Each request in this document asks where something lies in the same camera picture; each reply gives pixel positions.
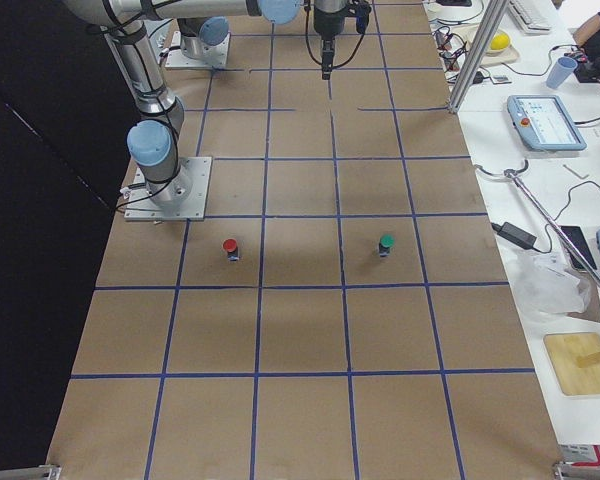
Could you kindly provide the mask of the metal rod stand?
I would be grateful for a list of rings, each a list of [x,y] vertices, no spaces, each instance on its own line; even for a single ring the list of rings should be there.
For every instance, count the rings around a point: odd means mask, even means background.
[[[574,256],[574,258],[583,266],[585,271],[592,277],[598,289],[600,290],[600,274],[598,273],[598,271],[585,258],[584,254],[578,249],[578,247],[573,243],[573,241],[569,239],[566,233],[558,225],[557,221],[545,209],[545,207],[540,203],[537,197],[532,193],[532,191],[526,186],[526,184],[522,180],[521,175],[529,169],[529,161],[527,158],[524,159],[523,165],[520,168],[507,168],[501,173],[490,172],[486,170],[482,165],[478,164],[476,164],[474,168],[482,174],[495,178],[496,180],[507,180],[512,182],[524,194],[524,196],[529,200],[532,206],[539,212],[546,224],[549,225],[551,229],[555,232],[560,242],[567,249],[567,251]]]

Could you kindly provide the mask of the red push button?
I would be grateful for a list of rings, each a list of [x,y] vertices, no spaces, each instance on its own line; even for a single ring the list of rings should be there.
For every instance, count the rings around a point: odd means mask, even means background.
[[[238,261],[240,259],[239,244],[236,239],[228,238],[224,240],[222,248],[229,261]]]

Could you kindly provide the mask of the beige rectangular tray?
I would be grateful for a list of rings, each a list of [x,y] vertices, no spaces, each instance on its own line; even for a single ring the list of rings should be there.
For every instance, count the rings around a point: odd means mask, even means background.
[[[470,52],[473,47],[473,41],[478,30],[477,25],[457,26],[452,29],[452,32],[459,35],[461,42],[465,44],[467,52]],[[487,47],[480,65],[495,66],[501,63],[513,63],[519,59],[520,55],[513,46],[509,33],[505,30],[498,29],[494,34],[491,43]]]

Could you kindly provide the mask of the yellow lemon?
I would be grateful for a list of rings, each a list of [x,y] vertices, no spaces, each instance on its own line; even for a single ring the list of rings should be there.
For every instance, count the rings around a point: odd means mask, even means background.
[[[509,35],[504,31],[498,31],[491,40],[487,53],[496,55],[505,51],[511,44]]]

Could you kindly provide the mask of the blue teach pendant tablet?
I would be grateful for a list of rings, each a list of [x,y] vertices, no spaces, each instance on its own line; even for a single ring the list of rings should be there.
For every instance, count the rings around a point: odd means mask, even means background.
[[[587,144],[557,95],[512,95],[507,112],[522,142],[536,151],[583,151]]]

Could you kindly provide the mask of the light blue plastic cup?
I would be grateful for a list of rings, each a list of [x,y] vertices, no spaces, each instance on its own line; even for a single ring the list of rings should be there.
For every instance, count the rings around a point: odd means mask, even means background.
[[[578,66],[578,62],[569,56],[558,58],[552,66],[545,85],[550,89],[559,88],[567,78],[574,73]]]

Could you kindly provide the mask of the black power adapter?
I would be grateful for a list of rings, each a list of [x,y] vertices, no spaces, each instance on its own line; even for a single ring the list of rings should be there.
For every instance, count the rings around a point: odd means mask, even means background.
[[[497,234],[500,237],[504,238],[505,240],[511,242],[512,244],[514,244],[524,250],[532,249],[536,242],[536,237],[533,234],[531,234],[509,222],[504,222],[500,226]]]

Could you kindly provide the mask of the brown paper table cover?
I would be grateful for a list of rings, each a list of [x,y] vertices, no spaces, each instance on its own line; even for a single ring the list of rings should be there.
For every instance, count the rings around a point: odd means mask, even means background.
[[[206,217],[115,219],[48,453],[63,478],[551,477],[425,10],[372,8],[329,81],[301,20],[235,19],[226,70],[168,74],[181,150],[213,159]]]

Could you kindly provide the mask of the black smartphone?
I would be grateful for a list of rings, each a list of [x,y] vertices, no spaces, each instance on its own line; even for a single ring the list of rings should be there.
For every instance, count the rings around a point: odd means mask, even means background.
[[[567,226],[562,225],[561,230],[566,235],[566,237],[571,241],[571,243],[576,247],[576,249],[582,254],[582,256],[587,260],[588,264],[596,269],[597,265],[594,260],[594,257],[591,253],[587,240],[584,236],[582,229],[579,226]],[[568,252],[569,259],[572,267],[577,271],[585,271],[584,266],[578,260],[576,256],[574,256],[571,252]]]

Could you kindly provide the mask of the clear plastic bag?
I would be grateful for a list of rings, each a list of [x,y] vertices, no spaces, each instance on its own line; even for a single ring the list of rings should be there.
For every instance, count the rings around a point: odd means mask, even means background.
[[[521,253],[505,270],[523,322],[547,323],[559,317],[597,321],[592,282],[560,254]]]

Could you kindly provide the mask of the wooden cutting board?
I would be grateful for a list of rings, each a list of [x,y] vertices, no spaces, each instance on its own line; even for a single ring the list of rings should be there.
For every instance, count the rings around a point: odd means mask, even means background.
[[[600,394],[600,336],[593,332],[544,337],[560,389],[566,396]]]

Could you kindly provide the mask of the aluminium frame post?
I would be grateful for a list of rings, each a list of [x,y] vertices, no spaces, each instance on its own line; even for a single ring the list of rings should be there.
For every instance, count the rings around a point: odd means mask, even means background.
[[[481,60],[488,50],[501,23],[507,4],[507,0],[493,0],[486,6],[483,18],[477,27],[474,39],[471,43],[469,53],[465,58],[451,91],[448,100],[448,110],[450,113],[456,114],[459,112],[469,88],[473,85],[473,80]]]

